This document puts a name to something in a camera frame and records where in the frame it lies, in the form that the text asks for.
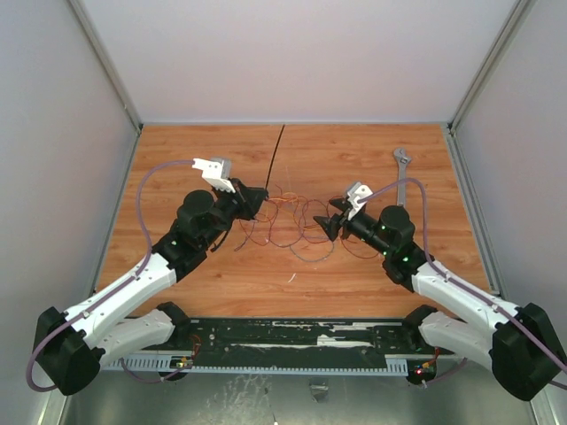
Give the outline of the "black zip tie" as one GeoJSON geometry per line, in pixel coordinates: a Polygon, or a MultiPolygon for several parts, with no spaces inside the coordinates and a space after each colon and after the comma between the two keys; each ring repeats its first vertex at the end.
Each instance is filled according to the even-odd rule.
{"type": "Polygon", "coordinates": [[[273,152],[272,152],[272,156],[271,156],[271,159],[270,159],[270,162],[269,162],[268,171],[267,171],[265,184],[264,184],[264,189],[265,189],[266,194],[267,194],[266,199],[269,199],[269,184],[271,182],[271,176],[272,176],[272,173],[273,173],[273,170],[274,170],[274,165],[275,165],[275,162],[276,162],[276,156],[277,156],[279,146],[280,146],[281,140],[283,138],[284,131],[285,131],[286,127],[287,127],[286,124],[283,124],[280,127],[280,130],[278,132],[278,136],[276,138],[276,143],[275,143],[275,146],[274,146],[274,149],[273,149],[273,152]]]}

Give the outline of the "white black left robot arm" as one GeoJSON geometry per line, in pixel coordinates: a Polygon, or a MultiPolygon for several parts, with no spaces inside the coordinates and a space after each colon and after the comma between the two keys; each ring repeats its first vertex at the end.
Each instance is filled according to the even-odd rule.
{"type": "Polygon", "coordinates": [[[151,243],[144,257],[130,271],[98,293],[60,312],[50,307],[40,314],[27,385],[40,366],[52,389],[73,395],[88,386],[102,367],[147,346],[165,343],[183,348],[190,327],[181,322],[183,311],[166,304],[133,321],[125,317],[157,293],[178,283],[223,244],[234,221],[253,220],[268,191],[248,187],[237,178],[231,189],[213,187],[187,194],[170,229],[151,243]]]}

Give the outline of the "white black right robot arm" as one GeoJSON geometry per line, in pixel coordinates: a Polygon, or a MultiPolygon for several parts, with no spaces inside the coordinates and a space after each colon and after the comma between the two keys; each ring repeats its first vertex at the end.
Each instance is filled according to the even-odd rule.
{"type": "Polygon", "coordinates": [[[404,346],[423,352],[445,349],[489,370],[512,396],[532,400],[566,370],[566,353],[546,312],[492,296],[452,274],[414,240],[416,227],[402,206],[390,205],[376,219],[346,199],[333,199],[337,213],[316,216],[330,240],[354,236],[384,257],[395,284],[434,301],[402,322],[404,346]]]}

